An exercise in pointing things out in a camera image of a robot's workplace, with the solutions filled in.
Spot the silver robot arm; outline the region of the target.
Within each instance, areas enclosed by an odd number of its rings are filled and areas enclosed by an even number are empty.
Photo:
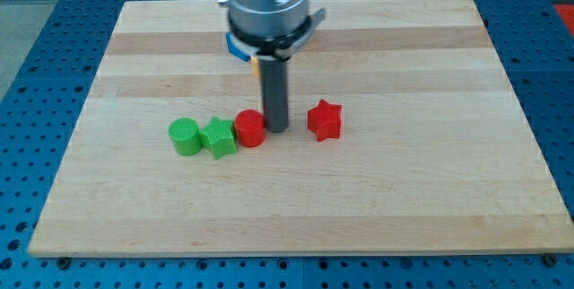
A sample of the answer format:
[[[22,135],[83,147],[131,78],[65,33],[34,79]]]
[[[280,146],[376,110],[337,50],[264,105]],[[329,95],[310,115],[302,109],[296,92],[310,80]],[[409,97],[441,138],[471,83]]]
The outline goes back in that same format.
[[[286,61],[301,51],[326,18],[321,8],[312,13],[309,0],[217,0],[227,9],[228,50],[249,61],[268,57]]]

